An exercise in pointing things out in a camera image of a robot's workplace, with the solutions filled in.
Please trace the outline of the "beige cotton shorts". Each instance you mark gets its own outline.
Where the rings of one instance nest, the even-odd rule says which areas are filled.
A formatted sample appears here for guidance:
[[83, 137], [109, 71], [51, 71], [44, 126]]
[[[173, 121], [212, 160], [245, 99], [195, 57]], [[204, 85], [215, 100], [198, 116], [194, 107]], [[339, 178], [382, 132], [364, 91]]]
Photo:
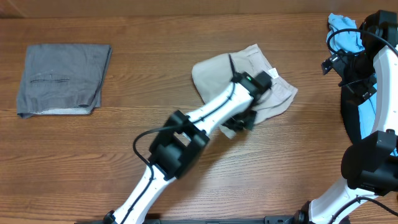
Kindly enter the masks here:
[[229, 85], [233, 77], [229, 56], [232, 57], [237, 72], [247, 72], [255, 77], [261, 71], [265, 71], [272, 77], [271, 89], [261, 96], [258, 105], [254, 107], [254, 111], [257, 112], [255, 125], [288, 109], [298, 89], [278, 75], [276, 68], [269, 63], [256, 44], [239, 52], [217, 55], [193, 66], [193, 82], [204, 103], [216, 98]]

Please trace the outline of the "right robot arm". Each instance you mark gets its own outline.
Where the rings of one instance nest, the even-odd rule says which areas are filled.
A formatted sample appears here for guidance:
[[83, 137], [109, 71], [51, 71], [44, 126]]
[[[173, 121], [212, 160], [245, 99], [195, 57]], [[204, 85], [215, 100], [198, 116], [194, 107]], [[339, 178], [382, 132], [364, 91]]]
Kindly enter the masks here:
[[[330, 47], [344, 32], [363, 48]], [[341, 77], [341, 115], [352, 145], [343, 155], [341, 177], [287, 223], [349, 223], [350, 213], [366, 202], [397, 215], [377, 201], [397, 191], [397, 13], [379, 10], [359, 28], [332, 30], [326, 44], [331, 56], [322, 70]]]

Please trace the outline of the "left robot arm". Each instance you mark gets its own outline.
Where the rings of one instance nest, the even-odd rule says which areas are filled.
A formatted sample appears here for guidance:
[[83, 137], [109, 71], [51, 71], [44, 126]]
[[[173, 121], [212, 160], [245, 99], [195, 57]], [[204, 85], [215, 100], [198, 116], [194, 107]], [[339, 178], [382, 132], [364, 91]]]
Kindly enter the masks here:
[[271, 85], [272, 78], [266, 72], [255, 77], [233, 72], [230, 84], [219, 96], [187, 114], [177, 110], [163, 127], [151, 129], [156, 137], [149, 147], [149, 158], [143, 160], [144, 174], [123, 205], [105, 215], [104, 223], [143, 223], [164, 189], [193, 167], [216, 128], [252, 129], [256, 117], [252, 107]]

